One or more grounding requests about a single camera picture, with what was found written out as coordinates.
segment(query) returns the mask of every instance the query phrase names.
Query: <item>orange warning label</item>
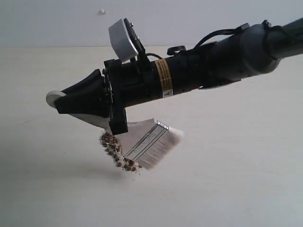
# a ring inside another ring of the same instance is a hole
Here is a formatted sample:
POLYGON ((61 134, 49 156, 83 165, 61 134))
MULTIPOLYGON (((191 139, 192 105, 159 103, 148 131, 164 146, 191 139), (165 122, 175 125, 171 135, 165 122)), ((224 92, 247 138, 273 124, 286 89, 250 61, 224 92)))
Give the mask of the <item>orange warning label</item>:
POLYGON ((157 66, 158 74, 160 77, 162 96, 163 98, 170 97, 173 95, 173 87, 171 82, 171 76, 169 72, 169 66, 165 59, 155 61, 157 66))

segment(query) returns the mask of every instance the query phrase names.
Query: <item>white floor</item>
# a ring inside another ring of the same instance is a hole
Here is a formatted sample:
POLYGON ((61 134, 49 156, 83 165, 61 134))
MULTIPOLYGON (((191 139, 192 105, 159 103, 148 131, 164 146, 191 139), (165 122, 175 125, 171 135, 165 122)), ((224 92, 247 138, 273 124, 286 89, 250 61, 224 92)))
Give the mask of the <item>white floor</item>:
MULTIPOLYGON (((165 47, 148 48, 165 55, 165 47)), ((186 137, 152 171, 120 171, 100 130, 45 102, 111 48, 0 50, 1 227, 303 226, 303 57, 269 75, 127 109, 186 137)))

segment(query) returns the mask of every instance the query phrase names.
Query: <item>robotic arm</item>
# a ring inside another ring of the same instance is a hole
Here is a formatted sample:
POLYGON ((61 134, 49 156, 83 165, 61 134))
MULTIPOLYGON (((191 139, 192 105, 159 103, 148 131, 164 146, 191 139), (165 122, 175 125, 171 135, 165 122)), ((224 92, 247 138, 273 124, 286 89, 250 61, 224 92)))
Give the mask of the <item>robotic arm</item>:
POLYGON ((211 89, 267 74, 283 58, 303 53, 303 18, 285 26, 241 25, 210 33, 194 48, 169 48, 167 58, 146 50, 127 18, 114 23, 109 37, 118 59, 104 62, 54 101, 60 114, 109 119, 113 135, 128 132, 125 108, 194 89, 211 89), (205 43, 216 35, 229 37, 205 43), (150 61, 149 56, 159 58, 150 61))

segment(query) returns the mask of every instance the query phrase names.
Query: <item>brush bristles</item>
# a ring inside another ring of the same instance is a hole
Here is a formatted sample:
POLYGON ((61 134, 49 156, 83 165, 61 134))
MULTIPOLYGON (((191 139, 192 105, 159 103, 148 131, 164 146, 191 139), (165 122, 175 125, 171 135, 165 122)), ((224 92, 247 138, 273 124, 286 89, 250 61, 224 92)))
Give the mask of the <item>brush bristles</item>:
POLYGON ((170 127, 169 130, 137 160, 137 162, 147 170, 154 168, 181 142, 183 136, 184 133, 182 131, 170 127))

